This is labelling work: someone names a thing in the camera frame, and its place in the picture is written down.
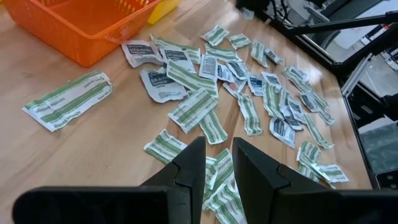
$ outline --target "wooden table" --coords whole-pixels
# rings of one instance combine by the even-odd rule
[[[332,126],[327,126],[319,115],[312,114],[320,132],[335,144],[333,149],[322,150],[320,163],[337,163],[345,171],[350,181],[336,184],[339,189],[371,188],[336,78],[270,26],[258,20],[245,20],[233,1],[185,0],[134,38],[150,40],[149,34],[154,34],[201,47],[204,53],[200,34],[215,24],[225,26],[231,35],[244,33],[251,40],[260,40],[284,59],[283,65],[270,63],[270,68],[264,69],[250,57],[249,47],[239,49],[238,55],[252,73],[259,75],[265,70],[278,74],[283,85],[295,95],[298,90],[282,75],[284,67],[296,65],[310,74],[311,85],[330,104],[329,112],[336,119]],[[220,46],[232,49],[227,40]],[[0,6],[0,223],[10,222],[14,200],[33,187],[141,184],[164,166],[142,149],[164,128],[187,144],[203,135],[200,128],[186,135],[169,119],[167,113],[179,101],[158,104],[148,96],[139,77],[143,68],[156,66],[146,64],[132,69],[120,48],[92,68],[82,68],[15,25]],[[50,133],[21,110],[31,100],[92,70],[104,71],[110,77],[114,84],[112,94],[61,130]],[[236,99],[219,84],[216,113],[229,138],[219,145],[207,145],[207,156],[231,148],[232,138],[242,137],[297,169],[298,147],[304,140],[315,143],[307,128],[296,134],[296,150],[281,143],[269,132],[270,117],[262,106],[262,98],[254,97],[246,87],[243,92],[252,96],[264,130],[261,136],[249,137]],[[202,222],[214,223],[214,213],[204,213]]]

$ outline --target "yellow object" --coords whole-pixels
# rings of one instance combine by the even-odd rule
[[[156,6],[152,15],[150,15],[148,23],[155,24],[157,21],[159,21],[159,19],[164,17],[171,10],[175,9],[181,1],[182,0],[163,0]]]

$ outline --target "orange plastic basket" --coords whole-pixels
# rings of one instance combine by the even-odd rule
[[[3,0],[12,19],[84,67],[136,35],[161,0]]]

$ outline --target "orange basket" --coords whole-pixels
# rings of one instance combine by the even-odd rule
[[[161,0],[3,0],[24,29],[84,67],[139,33]]]

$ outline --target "black metal frame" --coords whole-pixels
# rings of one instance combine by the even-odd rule
[[[269,24],[276,29],[278,32],[280,32],[282,35],[284,35],[286,38],[288,38],[291,42],[293,42],[296,46],[300,47],[305,53],[307,53],[309,56],[314,58],[320,65],[324,66],[327,70],[329,70],[332,74],[334,74],[340,85],[342,86],[345,81],[347,81],[348,77],[350,76],[351,72],[358,66],[360,61],[362,61],[363,58],[367,57],[369,54],[373,55],[378,55],[380,54],[383,50],[386,50],[390,46],[396,44],[398,37],[398,25],[394,24],[391,26],[388,30],[386,30],[383,34],[381,34],[379,37],[377,37],[375,40],[370,42],[368,45],[363,47],[361,50],[356,52],[354,55],[352,55],[350,58],[345,60],[344,62],[336,62],[333,58],[331,58],[323,49],[321,49],[314,41],[309,39],[305,35],[298,35],[298,33],[305,33],[308,32],[311,29],[308,29],[308,27],[301,27],[301,28],[288,28],[285,26],[284,23],[282,23],[279,20],[274,19],[272,16],[267,15],[262,9],[263,7],[259,7],[257,0],[254,0],[253,2],[250,2],[248,5],[248,8],[253,10],[255,12],[256,17],[258,17],[262,21],[269,21]],[[237,5],[236,7],[241,8],[241,7],[246,7],[243,3],[242,0],[237,0]],[[360,23],[358,26],[361,24],[364,24],[364,26],[368,25],[369,23],[374,24],[375,22],[384,22],[386,24],[395,22],[397,21],[398,14],[394,13],[392,16],[391,14],[387,16],[382,16],[382,17],[373,17],[371,20],[364,21],[363,19],[359,20],[354,20],[354,24],[358,22]],[[348,23],[349,27],[353,27],[353,23],[350,21],[345,21]],[[315,26],[315,29],[312,28],[312,31],[320,31],[322,30],[322,26]],[[341,29],[341,23],[339,22],[332,22],[326,25],[327,30],[331,29]],[[382,98],[380,96],[377,96],[373,91],[369,90],[366,86],[364,86],[362,83],[359,83],[358,86],[356,87],[356,92],[357,95],[363,95],[365,96],[368,101],[366,102],[367,105],[372,105],[372,108],[377,111],[376,114],[386,114],[389,116],[390,111],[388,109],[388,106],[384,103]],[[378,188],[377,181],[376,181],[376,174],[372,171],[371,166],[367,160],[366,153],[364,152],[363,145],[361,143],[361,139],[359,137],[359,132],[358,132],[358,127],[356,124],[356,121],[353,118],[353,112],[351,110],[351,106],[349,104],[349,98],[343,97],[345,101],[346,108],[348,110],[349,118],[351,120],[351,124],[354,127],[354,133],[356,136],[356,140],[358,142],[359,149],[361,151],[363,161],[365,163],[366,170],[368,172],[369,179],[371,181],[372,187],[374,189]]]

